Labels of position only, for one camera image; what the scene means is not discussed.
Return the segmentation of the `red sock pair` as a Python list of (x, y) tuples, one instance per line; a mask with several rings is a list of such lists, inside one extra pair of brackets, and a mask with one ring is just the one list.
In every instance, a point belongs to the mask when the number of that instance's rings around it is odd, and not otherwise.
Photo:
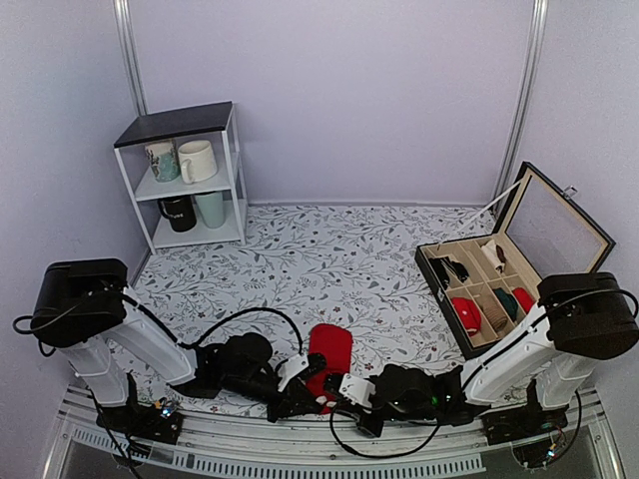
[(335, 400), (324, 391), (323, 383), (331, 373), (350, 372), (352, 344), (351, 333), (342, 327), (321, 323), (311, 330), (309, 353), (320, 353), (326, 360), (326, 368), (306, 380), (306, 386), (315, 398), (324, 396), (327, 401)]

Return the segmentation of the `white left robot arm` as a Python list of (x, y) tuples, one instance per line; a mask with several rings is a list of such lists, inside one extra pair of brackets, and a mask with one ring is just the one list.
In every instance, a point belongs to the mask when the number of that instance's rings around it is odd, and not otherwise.
[(213, 399), (230, 390), (265, 403), (271, 422), (322, 410), (304, 383), (324, 368), (321, 355), (298, 353), (272, 367), (270, 342), (254, 332), (223, 343), (184, 343), (134, 296), (127, 268), (116, 258), (50, 264), (24, 332), (63, 353), (91, 389), (105, 422), (128, 433), (141, 432), (149, 414), (109, 341), (186, 397)]

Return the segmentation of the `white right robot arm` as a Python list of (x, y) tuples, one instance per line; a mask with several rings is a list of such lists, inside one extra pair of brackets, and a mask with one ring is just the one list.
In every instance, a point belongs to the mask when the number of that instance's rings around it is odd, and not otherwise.
[(492, 443), (564, 427), (594, 366), (637, 344), (638, 300), (609, 272), (551, 275), (537, 289), (510, 333), (448, 372), (388, 364), (367, 379), (332, 373), (323, 384), (339, 412), (373, 437), (390, 420), (460, 426), (481, 418)]

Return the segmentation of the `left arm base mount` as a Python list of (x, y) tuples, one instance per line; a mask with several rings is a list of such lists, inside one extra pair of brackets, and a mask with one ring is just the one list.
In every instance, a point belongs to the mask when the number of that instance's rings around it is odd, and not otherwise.
[(127, 374), (128, 398), (123, 406), (106, 407), (98, 404), (97, 424), (104, 429), (124, 433), (128, 438), (142, 438), (176, 445), (184, 416), (178, 411), (179, 403), (162, 397), (152, 405), (138, 402), (136, 383)]

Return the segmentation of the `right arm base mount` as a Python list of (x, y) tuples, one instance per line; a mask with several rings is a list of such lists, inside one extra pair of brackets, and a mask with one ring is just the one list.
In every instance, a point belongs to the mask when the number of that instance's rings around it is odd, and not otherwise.
[(528, 470), (547, 468), (557, 463), (571, 449), (580, 432), (583, 418), (583, 404), (579, 392), (575, 393), (578, 404), (577, 424), (570, 439), (564, 428), (568, 425), (567, 406), (543, 410), (537, 395), (537, 381), (532, 379), (526, 388), (525, 405), (495, 411), (481, 416), (483, 431), (489, 445), (512, 442), (514, 440), (548, 434), (543, 450), (540, 446), (528, 444), (513, 449), (518, 463)]

